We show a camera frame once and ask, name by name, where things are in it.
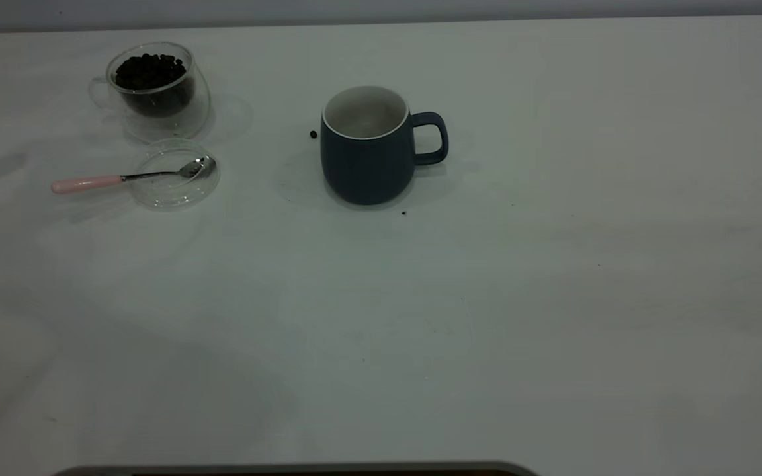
glass cup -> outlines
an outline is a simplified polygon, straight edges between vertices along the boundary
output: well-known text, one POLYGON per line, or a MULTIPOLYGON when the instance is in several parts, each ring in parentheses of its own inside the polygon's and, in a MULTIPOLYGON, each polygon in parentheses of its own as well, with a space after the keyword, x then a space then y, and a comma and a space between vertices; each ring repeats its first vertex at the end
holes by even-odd
POLYGON ((87 92, 100 109, 119 115, 127 132, 147 142, 192 138, 208 120, 211 108, 208 84, 193 54, 170 42, 146 43, 121 52, 108 64, 103 77, 90 81, 87 92), (144 54, 171 55, 180 59, 187 71, 181 78, 157 88, 127 89, 118 85, 119 66, 144 54))

glass cup handle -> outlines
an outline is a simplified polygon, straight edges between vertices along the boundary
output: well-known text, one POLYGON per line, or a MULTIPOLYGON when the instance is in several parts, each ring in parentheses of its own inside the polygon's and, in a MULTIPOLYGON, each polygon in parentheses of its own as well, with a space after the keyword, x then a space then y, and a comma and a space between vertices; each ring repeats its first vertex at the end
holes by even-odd
POLYGON ((87 85, 87 94, 90 99, 93 100, 93 104, 97 108, 103 111, 115 111, 116 109, 111 106, 111 93, 108 90, 108 79, 98 76, 90 80, 90 84, 87 85), (104 93, 98 93, 98 90, 104 90, 104 93))

mug rim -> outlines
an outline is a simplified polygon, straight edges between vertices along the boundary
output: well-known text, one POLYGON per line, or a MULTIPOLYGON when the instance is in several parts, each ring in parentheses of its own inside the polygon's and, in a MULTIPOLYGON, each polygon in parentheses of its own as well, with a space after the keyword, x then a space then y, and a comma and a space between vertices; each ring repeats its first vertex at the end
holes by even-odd
POLYGON ((327 129, 329 129, 330 132, 335 133, 337 136, 341 136, 341 138, 345 138, 345 139, 351 139, 352 141, 374 141, 375 139, 386 138, 386 136, 389 136, 390 134, 396 132, 396 130, 401 129, 402 126, 404 126, 405 122, 407 122, 407 118, 409 117, 411 117, 411 106, 410 104, 407 103, 407 100, 405 99, 405 97, 397 93, 396 91, 393 91, 389 87, 381 87, 381 85, 356 85, 356 87, 350 87, 350 88, 344 89, 342 91, 339 91, 339 93, 334 94, 331 97, 331 99, 329 99, 329 102, 327 102, 325 104, 325 107, 323 108, 323 123, 325 124, 325 127, 327 127, 327 129), (327 112, 327 108, 329 108, 329 106, 331 105, 331 102, 335 100, 340 94, 348 93, 348 91, 354 91, 356 89, 374 89, 374 90, 387 91, 387 93, 393 93, 394 95, 396 95, 396 97, 402 100, 402 103, 405 104, 404 117, 402 117, 402 120, 399 122, 399 124, 397 124, 396 127, 393 127, 393 129, 390 129, 387 132, 384 132, 383 134, 380 134, 378 136, 372 136, 371 138, 354 138, 354 136, 347 136, 339 132, 339 130, 336 130, 334 127, 331 126, 331 124, 329 124, 329 122, 327 121, 327 117, 325 117, 325 113, 327 112))
POLYGON ((173 85, 177 85, 181 83, 181 81, 184 81, 184 79, 187 79, 192 75, 193 70, 196 69, 196 58, 193 57, 193 53, 185 48, 182 45, 179 45, 178 43, 173 42, 149 42, 149 43, 140 43, 137 46, 131 46, 131 48, 128 48, 121 52, 120 54, 114 56, 114 59, 108 63, 108 67, 105 69, 105 79, 108 81, 108 84, 111 85, 112 88, 119 91, 119 93, 126 93, 126 94, 154 94, 154 93, 160 93, 160 91, 164 91, 169 89, 170 87, 173 87, 173 85), (114 81, 114 78, 111 77, 111 75, 114 73, 111 71, 111 67, 116 63, 119 58, 130 55, 131 52, 135 50, 139 50, 140 48, 145 48, 146 46, 154 46, 154 45, 170 45, 175 46, 176 48, 181 49, 184 51, 185 54, 187 54, 188 57, 190 57, 190 64, 187 66, 187 71, 184 72, 184 75, 181 75, 180 78, 176 79, 175 81, 171 82, 170 84, 162 85, 161 87, 155 87, 151 89, 126 89, 124 87, 119 87, 116 82, 114 81))

table surface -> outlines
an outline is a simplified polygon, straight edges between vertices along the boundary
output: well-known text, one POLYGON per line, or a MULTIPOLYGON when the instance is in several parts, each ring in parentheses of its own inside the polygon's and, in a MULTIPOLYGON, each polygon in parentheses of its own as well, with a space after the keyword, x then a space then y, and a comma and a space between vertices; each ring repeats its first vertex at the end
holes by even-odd
POLYGON ((0 475, 448 460, 762 474, 762 17, 0 34, 0 475), (142 156, 87 82, 149 40, 214 195, 52 195, 142 156), (372 208, 308 135, 358 84, 451 142, 372 208))

metal spoon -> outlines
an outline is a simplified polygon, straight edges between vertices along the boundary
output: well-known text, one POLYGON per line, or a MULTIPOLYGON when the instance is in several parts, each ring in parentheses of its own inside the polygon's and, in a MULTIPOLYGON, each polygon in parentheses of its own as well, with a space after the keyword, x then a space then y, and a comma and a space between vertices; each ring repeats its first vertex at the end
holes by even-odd
POLYGON ((192 162, 185 163, 185 166, 175 172, 148 172, 147 174, 134 175, 102 175, 100 177, 71 178, 69 180, 58 180, 52 183, 52 192, 63 195, 64 193, 82 192, 83 190, 93 190, 107 186, 115 186, 131 180, 145 179, 148 177, 157 177, 158 175, 178 175, 182 178, 193 178, 199 175, 199 172, 205 172, 209 175, 212 169, 217 165, 211 157, 199 157, 192 162))

